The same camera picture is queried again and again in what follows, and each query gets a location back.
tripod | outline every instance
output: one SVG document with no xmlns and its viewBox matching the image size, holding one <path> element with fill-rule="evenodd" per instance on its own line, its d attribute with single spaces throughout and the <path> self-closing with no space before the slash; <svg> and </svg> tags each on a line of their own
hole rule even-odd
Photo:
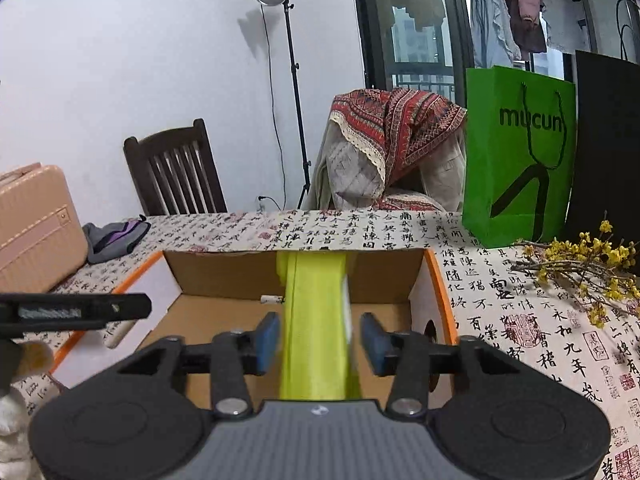
<svg viewBox="0 0 640 480">
<path fill-rule="evenodd" d="M 289 0 L 284 0 L 282 4 L 284 7 L 284 19 L 287 23 L 287 39 L 289 40 L 289 57 L 291 59 L 291 78 L 293 79 L 293 94 L 296 99 L 296 114 L 298 115 L 298 131 L 300 133 L 300 149 L 302 150 L 302 169 L 305 172 L 305 185 L 302 187 L 302 193 L 300 193 L 300 200 L 298 201 L 298 209 L 302 207 L 302 201 L 305 197 L 305 193 L 309 192 L 311 188 L 311 180 L 309 179 L 309 168 L 311 167 L 311 161 L 306 158 L 306 145 L 305 145 L 305 132 L 302 127 L 302 110 L 300 109 L 300 91 L 298 89 L 298 69 L 299 64 L 296 63 L 296 59 L 293 55 L 293 41 L 291 39 L 291 23 L 289 22 L 289 9 L 293 9 L 293 4 L 289 5 Z"/>
</svg>

power cord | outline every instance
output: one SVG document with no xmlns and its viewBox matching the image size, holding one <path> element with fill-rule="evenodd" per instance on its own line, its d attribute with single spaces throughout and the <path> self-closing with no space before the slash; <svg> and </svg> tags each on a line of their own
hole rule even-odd
<svg viewBox="0 0 640 480">
<path fill-rule="evenodd" d="M 625 25 L 623 25 L 623 27 L 620 28 L 620 4 L 622 2 L 631 2 L 637 10 L 640 10 L 640 6 L 635 0 L 618 0 L 616 2 L 616 27 L 618 28 L 618 35 L 620 36 L 620 59 L 629 61 L 629 56 L 626 53 L 626 46 L 625 46 L 625 40 L 624 40 L 625 28 L 629 28 L 629 30 L 631 30 L 631 33 L 633 35 L 635 35 L 636 33 L 634 32 L 633 28 L 627 23 L 625 23 Z"/>
<path fill-rule="evenodd" d="M 264 23 L 264 35 L 267 37 L 267 54 L 269 57 L 269 86 L 271 89 L 271 118 L 273 119 L 273 129 L 276 132 L 276 140 L 278 141 L 278 148 L 280 149 L 280 167 L 282 168 L 282 193 L 284 195 L 282 207 L 280 207 L 278 203 L 269 196 L 263 198 L 271 199 L 273 203 L 278 207 L 278 209 L 283 210 L 287 206 L 287 175 L 284 172 L 284 156 L 282 155 L 282 144 L 280 143 L 280 136 L 278 134 L 278 127 L 276 125 L 275 100 L 273 98 L 273 73 L 271 71 L 271 43 L 269 42 L 269 31 L 267 30 L 267 20 L 264 17 L 263 6 L 260 6 L 260 12 L 262 12 L 262 22 Z"/>
</svg>

chinese calligraphy tablecloth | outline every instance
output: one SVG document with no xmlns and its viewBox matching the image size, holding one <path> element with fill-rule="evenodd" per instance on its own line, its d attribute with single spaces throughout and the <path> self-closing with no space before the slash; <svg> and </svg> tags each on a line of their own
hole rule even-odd
<svg viewBox="0 0 640 480">
<path fill-rule="evenodd" d="M 431 248 L 449 290 L 459 334 L 475 335 L 591 399 L 612 427 L 597 478 L 640 476 L 640 322 L 591 326 L 569 294 L 511 270 L 516 249 L 487 250 L 454 213 L 413 211 L 164 216 L 132 254 L 85 266 L 57 292 L 110 292 L 158 250 L 396 250 Z M 68 333 L 37 335 L 59 348 Z M 57 394 L 47 376 L 18 384 L 30 413 Z"/>
</svg>

open box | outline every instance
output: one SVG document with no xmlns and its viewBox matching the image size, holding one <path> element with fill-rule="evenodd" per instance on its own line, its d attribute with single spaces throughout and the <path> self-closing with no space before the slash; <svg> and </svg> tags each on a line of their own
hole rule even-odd
<svg viewBox="0 0 640 480">
<path fill-rule="evenodd" d="M 378 399 L 384 406 L 393 378 L 376 377 L 370 370 L 360 345 L 360 316 L 372 312 L 388 332 L 412 329 L 444 344 L 456 342 L 456 325 L 431 251 L 349 251 L 348 262 L 362 397 Z M 150 317 L 136 322 L 115 348 L 107 348 L 98 332 L 73 334 L 58 351 L 51 373 L 60 385 L 73 387 L 136 348 L 169 335 L 183 337 L 186 344 L 203 344 L 219 332 L 253 330 L 268 312 L 282 315 L 280 304 L 262 304 L 260 298 L 282 296 L 284 286 L 276 273 L 276 252 L 165 251 L 150 257 L 114 292 L 146 293 L 152 301 Z M 278 352 L 266 375 L 245 377 L 256 407 L 263 399 L 278 398 L 280 358 Z M 189 376 L 186 395 L 198 407 L 210 408 L 209 377 Z M 450 381 L 441 379 L 430 395 L 430 407 L 450 397 Z"/>
</svg>

wooden chair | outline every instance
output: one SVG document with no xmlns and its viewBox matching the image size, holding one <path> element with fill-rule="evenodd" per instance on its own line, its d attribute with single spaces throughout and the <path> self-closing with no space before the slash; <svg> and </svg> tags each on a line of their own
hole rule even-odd
<svg viewBox="0 0 640 480">
<path fill-rule="evenodd" d="M 124 154 L 147 215 L 226 212 L 202 119 L 138 141 L 124 141 Z"/>
</svg>

